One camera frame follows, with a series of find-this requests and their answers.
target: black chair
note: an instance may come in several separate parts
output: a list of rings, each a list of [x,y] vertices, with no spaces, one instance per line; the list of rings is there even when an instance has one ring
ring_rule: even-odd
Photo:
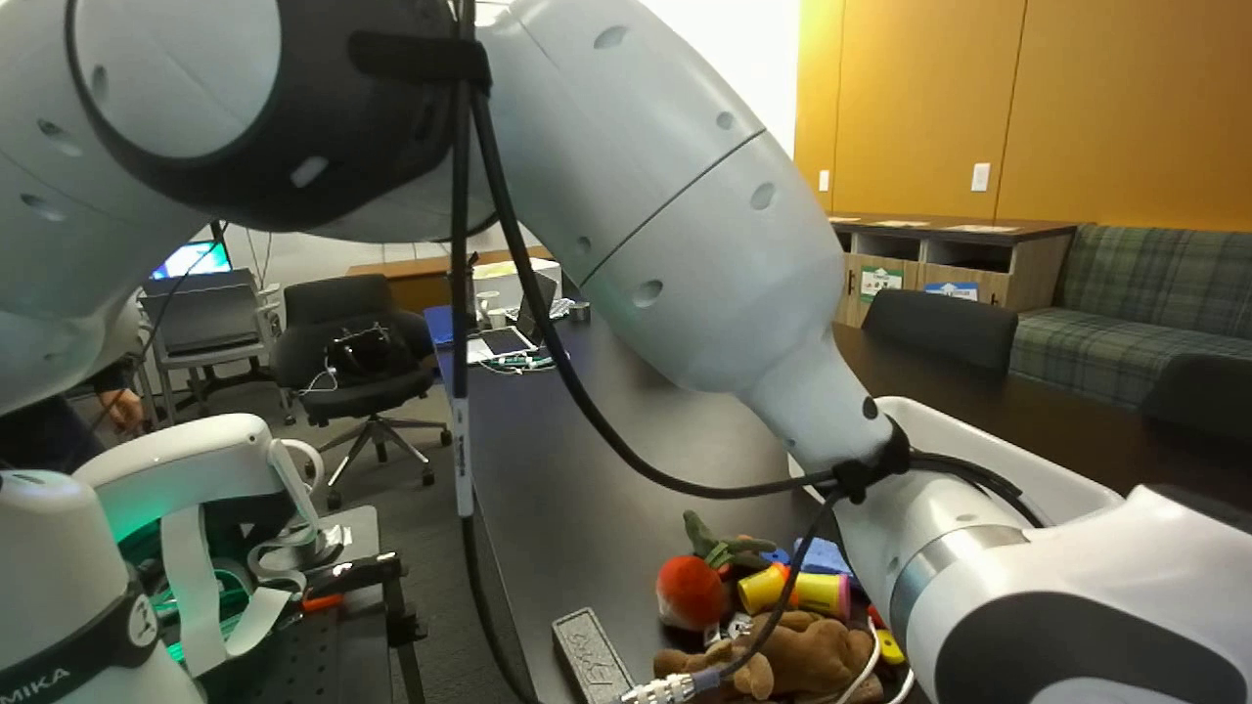
[[[160,375],[160,396],[173,396],[167,372],[187,372],[187,398],[173,402],[173,411],[192,411],[213,390],[268,379],[264,356],[264,322],[260,322],[260,289],[250,270],[227,274],[187,274],[140,287],[140,304],[148,317],[154,358]],[[216,362],[248,358],[250,372],[234,379],[218,379]]]
[[[1005,375],[1016,313],[925,289],[882,289],[868,300],[864,334],[990,375]]]
[[[424,485],[436,481],[432,459],[398,438],[398,425],[436,425],[440,443],[449,443],[445,424],[398,424],[383,411],[402,407],[406,398],[428,396],[440,382],[436,347],[419,317],[390,308],[386,276],[326,276],[291,287],[286,293],[286,334],[273,353],[273,379],[294,396],[312,425],[333,418],[359,418],[356,430],[333,438],[323,450],[351,443],[342,464],[328,475],[328,498],[342,503],[342,478],[372,443],[381,463],[386,463],[386,443],[424,464]],[[328,347],[346,334],[381,323],[398,347],[398,362],[381,366],[376,375],[349,379],[328,372]]]

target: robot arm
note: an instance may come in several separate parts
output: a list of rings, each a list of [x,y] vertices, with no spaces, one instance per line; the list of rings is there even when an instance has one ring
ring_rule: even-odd
[[[291,450],[312,463],[312,481],[298,475]],[[273,438],[256,415],[213,415],[113,445],[76,478],[93,485],[123,542],[173,512],[243,498],[286,498],[298,524],[319,524],[311,489],[323,478],[323,455]]]
[[[432,82],[359,73],[351,46],[368,31],[428,34]],[[0,411],[84,379],[127,293],[204,218],[436,235],[449,196],[445,38],[441,0],[8,0],[0,68],[24,70],[0,73],[0,334],[24,344],[0,353]],[[911,438],[960,438],[963,459],[997,459],[990,464],[1024,489],[1058,478],[950,418],[864,396],[826,334],[846,270],[821,209],[753,108],[643,3],[512,0],[483,46],[519,218],[668,379],[739,396],[806,469],[868,463],[902,424]],[[1242,652],[1252,648],[1230,622],[1234,581],[1205,592],[1205,611],[1177,602],[1198,600],[1182,592],[1208,563],[1252,563],[1250,542],[1161,499],[1084,498],[1099,499],[1082,516],[1048,512],[1065,521],[1048,531],[934,475],[882,481],[860,508],[840,508],[874,600],[907,602],[892,617],[926,665],[925,690],[963,692],[963,678],[995,657],[1031,662],[1023,641],[985,645],[985,622],[1059,611],[1168,632],[1168,652],[1213,665],[1242,699],[1252,671]],[[1182,567],[1143,588],[1161,563],[1143,559],[1138,531],[1177,524],[1205,531],[1173,537]],[[1129,542],[1084,541],[1091,528],[1118,528]],[[1035,563],[1065,563],[1070,541],[1088,542],[1082,571],[1058,579]],[[1110,669],[1065,678],[1109,679]]]

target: desk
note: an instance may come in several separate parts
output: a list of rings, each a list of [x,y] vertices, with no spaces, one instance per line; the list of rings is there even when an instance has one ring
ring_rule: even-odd
[[[727,396],[673,390],[603,323],[564,323],[590,396],[656,464],[709,485],[784,478],[784,445]],[[1213,516],[1252,503],[1252,475],[1230,445],[1155,435],[1136,415],[1023,379],[982,379],[836,329],[874,396],[911,396],[982,430],[1065,463],[1110,489],[1159,485]],[[816,499],[709,503],[636,478],[579,418],[556,375],[470,375],[470,450],[483,531],[512,617],[525,669],[543,704],[572,699],[553,652],[553,617],[595,605],[637,679],[663,648],[654,571],[685,551],[681,512],[711,528],[784,541]]]
[[[607,418],[654,464],[705,485],[787,478],[784,445],[737,398],[673,390],[607,323],[559,329]],[[664,645],[654,571],[688,551],[685,508],[718,531],[762,541],[797,537],[816,516],[806,494],[693,499],[636,478],[585,424],[556,372],[475,372],[470,455],[483,537],[543,704],[577,699],[553,648],[553,622],[577,605],[595,605],[629,671],[651,679]]]
[[[874,396],[907,396],[1070,464],[1114,494],[1155,485],[1208,516],[1252,528],[1250,445],[1155,425],[1110,402],[1031,379],[985,379],[907,347],[836,329],[836,347]]]

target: person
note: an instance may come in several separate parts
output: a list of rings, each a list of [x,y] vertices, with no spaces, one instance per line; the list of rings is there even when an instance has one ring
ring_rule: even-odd
[[[0,418],[0,469],[64,469],[76,475],[84,463],[105,450],[102,430],[133,438],[146,425],[146,402],[133,390],[133,358],[123,356],[85,379],[93,396],[93,418],[85,424],[76,407],[76,390],[50,396],[37,407]]]

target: plush toy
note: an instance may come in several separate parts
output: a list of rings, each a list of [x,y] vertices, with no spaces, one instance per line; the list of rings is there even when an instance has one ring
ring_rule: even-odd
[[[685,512],[688,554],[656,567],[656,617],[673,628],[718,628],[737,611],[737,579],[762,571],[776,542],[753,537],[718,537],[696,512]]]
[[[737,581],[737,600],[749,615],[771,611],[784,600],[787,588],[787,563],[771,563],[749,579]],[[852,579],[849,575],[821,575],[821,571],[797,571],[789,581],[787,605],[817,611],[835,617],[852,617]]]
[[[753,632],[711,645],[709,652],[663,648],[654,662],[656,678],[696,671],[718,662],[733,662],[769,627],[769,615],[753,617]],[[711,695],[711,704],[835,704],[852,690],[849,699],[882,699],[885,684],[877,671],[860,678],[874,657],[874,639],[849,628],[836,617],[816,611],[787,611],[762,652],[757,652],[733,679]]]

